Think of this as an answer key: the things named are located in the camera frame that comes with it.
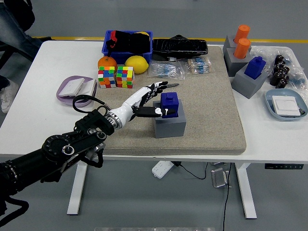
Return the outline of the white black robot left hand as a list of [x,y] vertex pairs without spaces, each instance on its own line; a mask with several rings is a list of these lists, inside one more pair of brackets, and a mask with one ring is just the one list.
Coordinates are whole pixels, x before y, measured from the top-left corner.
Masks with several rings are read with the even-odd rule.
[[110,111],[117,119],[117,127],[122,128],[134,117],[162,117],[175,113],[174,109],[163,109],[160,107],[145,107],[144,105],[153,97],[162,93],[164,89],[178,86],[178,84],[168,84],[167,81],[156,82],[151,85],[142,87],[123,104],[116,109]]

